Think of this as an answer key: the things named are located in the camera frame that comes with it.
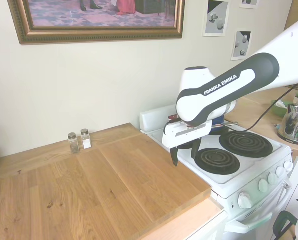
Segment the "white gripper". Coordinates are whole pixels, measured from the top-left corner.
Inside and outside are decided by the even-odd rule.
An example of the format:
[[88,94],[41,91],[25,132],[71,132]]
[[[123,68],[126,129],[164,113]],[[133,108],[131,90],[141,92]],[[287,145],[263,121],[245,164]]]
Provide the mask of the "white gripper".
[[191,148],[191,158],[195,159],[201,144],[201,137],[209,134],[212,127],[212,120],[209,119],[205,123],[190,127],[181,120],[175,118],[169,119],[168,116],[162,118],[165,122],[162,135],[162,144],[170,149],[170,156],[173,165],[178,165],[178,146],[193,141]]

